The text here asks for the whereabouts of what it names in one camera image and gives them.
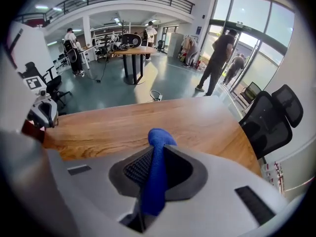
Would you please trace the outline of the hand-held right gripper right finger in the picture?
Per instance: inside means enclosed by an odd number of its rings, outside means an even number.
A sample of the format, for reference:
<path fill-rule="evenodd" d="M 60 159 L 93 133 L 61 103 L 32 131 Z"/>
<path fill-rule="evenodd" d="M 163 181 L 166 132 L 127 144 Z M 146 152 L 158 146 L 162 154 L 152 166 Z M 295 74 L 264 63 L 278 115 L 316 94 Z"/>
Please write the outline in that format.
<path fill-rule="evenodd" d="M 153 222 L 153 237 L 237 237 L 258 228 L 259 223 L 235 191 L 241 187 L 253 190 L 274 215 L 288 205 L 270 183 L 235 161 L 171 148 L 199 160 L 208 178 L 194 197 L 165 204 Z"/>

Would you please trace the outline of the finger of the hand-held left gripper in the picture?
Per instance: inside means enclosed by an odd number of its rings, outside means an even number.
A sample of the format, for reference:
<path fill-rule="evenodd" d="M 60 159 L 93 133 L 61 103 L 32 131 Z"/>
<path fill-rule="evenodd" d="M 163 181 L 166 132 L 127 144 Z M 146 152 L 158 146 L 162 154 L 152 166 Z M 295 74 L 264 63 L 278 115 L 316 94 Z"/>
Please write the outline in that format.
<path fill-rule="evenodd" d="M 58 125 L 57 104 L 52 99 L 44 99 L 34 103 L 27 115 L 27 120 L 32 121 L 38 128 L 54 128 Z"/>

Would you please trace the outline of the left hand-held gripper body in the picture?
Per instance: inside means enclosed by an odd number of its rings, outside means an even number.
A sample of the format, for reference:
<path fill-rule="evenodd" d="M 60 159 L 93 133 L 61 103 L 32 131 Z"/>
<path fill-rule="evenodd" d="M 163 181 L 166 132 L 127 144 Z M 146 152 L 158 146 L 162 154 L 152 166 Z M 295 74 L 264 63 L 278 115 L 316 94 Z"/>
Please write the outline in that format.
<path fill-rule="evenodd" d="M 51 98 L 50 94 L 47 92 L 47 85 L 39 76 L 24 78 L 23 83 L 35 95 L 35 103 Z"/>

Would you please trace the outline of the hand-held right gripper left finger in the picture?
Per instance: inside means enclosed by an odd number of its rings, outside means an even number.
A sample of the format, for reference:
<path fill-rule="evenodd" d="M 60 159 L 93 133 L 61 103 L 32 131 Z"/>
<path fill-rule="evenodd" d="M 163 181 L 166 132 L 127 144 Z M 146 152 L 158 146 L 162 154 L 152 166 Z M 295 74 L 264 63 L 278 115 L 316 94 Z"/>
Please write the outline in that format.
<path fill-rule="evenodd" d="M 56 185 L 82 236 L 147 237 L 141 192 L 152 153 L 149 146 L 64 161 L 56 150 L 47 150 Z"/>

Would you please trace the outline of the blue cloth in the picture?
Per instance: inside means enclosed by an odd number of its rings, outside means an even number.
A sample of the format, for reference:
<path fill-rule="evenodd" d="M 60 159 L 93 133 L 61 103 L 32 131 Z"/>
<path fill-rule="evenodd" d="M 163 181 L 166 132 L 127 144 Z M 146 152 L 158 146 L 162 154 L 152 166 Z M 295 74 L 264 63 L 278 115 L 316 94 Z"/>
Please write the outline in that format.
<path fill-rule="evenodd" d="M 146 215 L 158 216 L 165 206 L 167 190 L 164 146 L 177 144 L 171 134 L 161 128 L 153 128 L 149 131 L 148 142 L 153 146 L 152 164 L 141 194 L 141 211 Z"/>

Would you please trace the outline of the small black office chair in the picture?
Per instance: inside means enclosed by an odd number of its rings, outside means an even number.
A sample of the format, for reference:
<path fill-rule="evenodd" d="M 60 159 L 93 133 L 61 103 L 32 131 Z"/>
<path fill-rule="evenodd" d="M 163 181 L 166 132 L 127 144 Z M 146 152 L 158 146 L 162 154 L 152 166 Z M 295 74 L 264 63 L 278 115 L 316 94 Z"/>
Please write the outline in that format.
<path fill-rule="evenodd" d="M 52 76 L 52 68 L 49 68 L 47 70 L 47 72 L 49 72 L 49 75 L 51 77 L 51 80 L 49 82 L 46 83 L 46 91 L 47 93 L 50 94 L 51 98 L 55 101 L 55 102 L 60 102 L 62 104 L 62 108 L 64 108 L 66 106 L 66 104 L 62 101 L 62 97 L 66 96 L 67 94 L 69 94 L 70 96 L 72 96 L 73 94 L 70 91 L 60 91 L 59 88 L 62 85 L 62 80 L 61 80 L 61 76 L 58 75 L 57 77 L 53 78 Z"/>

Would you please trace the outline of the row of clear bottles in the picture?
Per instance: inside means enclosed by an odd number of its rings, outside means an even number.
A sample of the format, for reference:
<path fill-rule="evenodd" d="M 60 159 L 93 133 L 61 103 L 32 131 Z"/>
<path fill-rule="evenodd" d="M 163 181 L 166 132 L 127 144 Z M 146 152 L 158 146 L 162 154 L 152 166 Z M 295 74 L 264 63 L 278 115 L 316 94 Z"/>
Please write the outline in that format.
<path fill-rule="evenodd" d="M 265 163 L 261 167 L 263 178 L 285 196 L 283 170 L 280 162 Z"/>

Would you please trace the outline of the black mesh office chair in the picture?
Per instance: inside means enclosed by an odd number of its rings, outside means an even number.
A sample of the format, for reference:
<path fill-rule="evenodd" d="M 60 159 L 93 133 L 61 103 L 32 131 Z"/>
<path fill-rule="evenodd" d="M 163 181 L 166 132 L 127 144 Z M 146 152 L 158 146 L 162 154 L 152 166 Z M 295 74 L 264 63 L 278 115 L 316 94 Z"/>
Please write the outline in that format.
<path fill-rule="evenodd" d="M 284 84 L 272 94 L 261 91 L 239 124 L 261 159 L 292 140 L 292 129 L 300 124 L 303 114 L 297 95 Z"/>

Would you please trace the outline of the round wooden table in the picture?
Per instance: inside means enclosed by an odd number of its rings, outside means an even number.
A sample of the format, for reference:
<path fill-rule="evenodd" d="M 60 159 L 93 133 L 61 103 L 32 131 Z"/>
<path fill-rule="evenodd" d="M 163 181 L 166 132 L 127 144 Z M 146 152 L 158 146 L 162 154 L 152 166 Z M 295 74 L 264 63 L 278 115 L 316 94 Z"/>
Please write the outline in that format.
<path fill-rule="evenodd" d="M 157 50 L 153 47 L 148 46 L 139 46 L 135 48 L 130 48 L 128 50 L 116 50 L 113 52 L 114 55 L 122 55 L 123 57 L 123 67 L 125 77 L 123 78 L 124 82 L 128 85 L 138 85 L 142 83 L 144 76 L 144 62 L 146 54 L 154 54 Z M 127 67 L 127 56 L 131 56 L 131 64 L 132 64 L 132 74 L 128 73 Z M 140 66 L 138 76 L 137 68 L 136 68 L 136 56 L 139 56 Z"/>

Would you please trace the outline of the black oval device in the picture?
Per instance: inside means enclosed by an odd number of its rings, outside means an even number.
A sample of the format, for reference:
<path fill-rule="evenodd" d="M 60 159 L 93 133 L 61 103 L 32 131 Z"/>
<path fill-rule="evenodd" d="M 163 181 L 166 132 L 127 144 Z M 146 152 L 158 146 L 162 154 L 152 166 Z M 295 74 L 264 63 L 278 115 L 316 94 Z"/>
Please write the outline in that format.
<path fill-rule="evenodd" d="M 121 38 L 121 44 L 129 48 L 139 47 L 142 43 L 142 39 L 137 34 L 123 34 Z"/>

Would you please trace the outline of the grey metal locker cabinet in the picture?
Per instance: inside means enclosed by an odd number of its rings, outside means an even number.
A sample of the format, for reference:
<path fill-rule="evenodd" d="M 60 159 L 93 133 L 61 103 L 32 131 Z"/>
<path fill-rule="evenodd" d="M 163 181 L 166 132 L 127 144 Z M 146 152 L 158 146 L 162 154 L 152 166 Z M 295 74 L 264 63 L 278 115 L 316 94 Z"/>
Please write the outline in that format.
<path fill-rule="evenodd" d="M 172 33 L 168 45 L 168 57 L 176 58 L 182 46 L 184 35 L 179 33 Z"/>

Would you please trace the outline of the glass entrance doors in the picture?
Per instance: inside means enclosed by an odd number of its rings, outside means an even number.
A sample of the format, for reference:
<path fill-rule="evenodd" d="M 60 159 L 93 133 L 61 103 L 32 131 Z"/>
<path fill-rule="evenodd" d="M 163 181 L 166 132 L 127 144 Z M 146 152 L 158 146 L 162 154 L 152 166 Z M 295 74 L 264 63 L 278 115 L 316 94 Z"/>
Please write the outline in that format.
<path fill-rule="evenodd" d="M 215 0 L 209 23 L 213 36 L 237 32 L 232 57 L 245 55 L 245 67 L 228 83 L 237 95 L 251 83 L 266 88 L 288 50 L 295 12 L 274 0 Z"/>

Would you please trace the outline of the metal frame chair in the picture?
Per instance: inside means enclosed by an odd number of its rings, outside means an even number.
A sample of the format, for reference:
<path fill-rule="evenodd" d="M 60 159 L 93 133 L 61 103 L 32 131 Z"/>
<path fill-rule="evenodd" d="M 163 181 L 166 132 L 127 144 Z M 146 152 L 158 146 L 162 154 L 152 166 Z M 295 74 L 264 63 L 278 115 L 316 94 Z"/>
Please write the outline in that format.
<path fill-rule="evenodd" d="M 235 96 L 234 101 L 240 101 L 241 105 L 246 109 L 253 103 L 260 92 L 260 87 L 256 83 L 251 82 L 249 86 L 244 87 L 241 92 Z"/>

